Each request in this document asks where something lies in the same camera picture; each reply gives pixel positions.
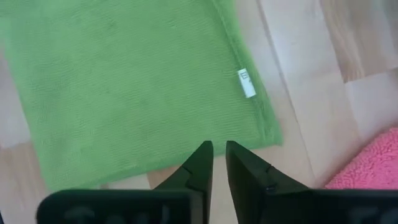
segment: microfiber cloth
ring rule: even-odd
[[[6,58],[50,190],[181,164],[204,140],[216,154],[226,140],[282,142],[233,0],[0,4]]]
[[[398,189],[398,128],[377,137],[329,184],[327,189]]]

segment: pink towel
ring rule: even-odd
[[[366,146],[326,189],[398,189],[398,128]]]

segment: wooden floor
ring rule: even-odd
[[[236,0],[243,37],[285,143],[255,153],[322,187],[378,133],[398,125],[397,0]],[[49,192],[40,177],[17,91],[0,58],[0,211],[34,223]],[[175,167],[108,183],[151,189]],[[212,223],[236,223],[224,158],[215,159]]]

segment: green towel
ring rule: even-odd
[[[216,154],[226,140],[282,142],[233,0],[1,2],[6,57],[51,190],[181,164],[204,140]]]

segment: fabric tag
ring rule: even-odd
[[[242,87],[244,94],[246,95],[246,98],[250,98],[252,96],[256,95],[256,91],[254,90],[254,86],[251,83],[250,76],[248,74],[248,71],[244,69],[240,69],[238,71],[239,75],[239,80],[241,81]]]

